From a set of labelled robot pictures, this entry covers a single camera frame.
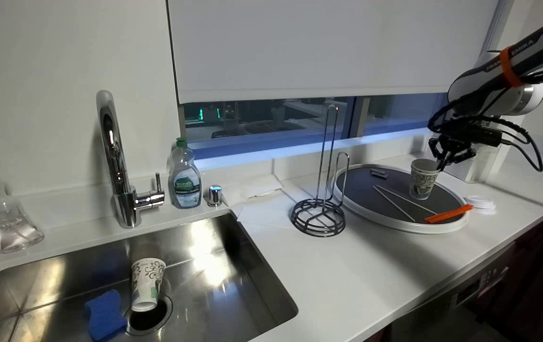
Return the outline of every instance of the stainless steel sink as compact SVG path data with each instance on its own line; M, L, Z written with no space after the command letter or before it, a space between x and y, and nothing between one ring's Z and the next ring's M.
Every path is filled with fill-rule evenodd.
M140 256L167 262L163 298L159 313L131 317ZM0 272L0 340L89 340L83 304L110 289L131 319L114 340L250 340L296 315L248 234L224 215Z

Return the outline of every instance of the drain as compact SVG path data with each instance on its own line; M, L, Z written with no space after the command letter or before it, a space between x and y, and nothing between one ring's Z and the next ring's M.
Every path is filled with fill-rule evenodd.
M171 298L157 300L152 311L131 311L127 319L129 334L150 334L169 321L172 313Z

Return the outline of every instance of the cup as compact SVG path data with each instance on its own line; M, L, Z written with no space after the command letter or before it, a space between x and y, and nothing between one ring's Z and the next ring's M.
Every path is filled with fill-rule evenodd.
M138 258L133 262L133 311L152 311L157 306L165 262Z
M410 163L408 194L417 201L425 201L434 188L438 177L438 161L417 158Z

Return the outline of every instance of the metal stand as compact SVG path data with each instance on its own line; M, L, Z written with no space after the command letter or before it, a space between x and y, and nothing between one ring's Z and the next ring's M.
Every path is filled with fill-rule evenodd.
M343 205L343 196L340 199L334 197L332 190L332 152L334 152L334 139L338 133L338 106L330 104L326 108L326 118L324 118L324 135L322 135L322 148L321 148L321 161L317 169L317 184L315 184L315 197L307 197L303 201L298 201L292 211L290 211L290 220L292 224L315 237L330 237L338 235L345 228L345 215L341 211ZM328 148L328 158L326 158L326 184L324 192L321 197L321 178L322 178L322 169L324 169L324 154L326 154L326 140L328 140L328 131L330 131L330 148ZM340 165L340 158L345 158L345 169L349 169L349 154L340 152L336 156L336 169Z

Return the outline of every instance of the window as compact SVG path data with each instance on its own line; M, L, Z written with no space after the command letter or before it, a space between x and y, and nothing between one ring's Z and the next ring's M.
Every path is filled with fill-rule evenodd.
M340 110L336 139L425 127L444 93L182 104L195 158L228 156L322 139L328 104Z

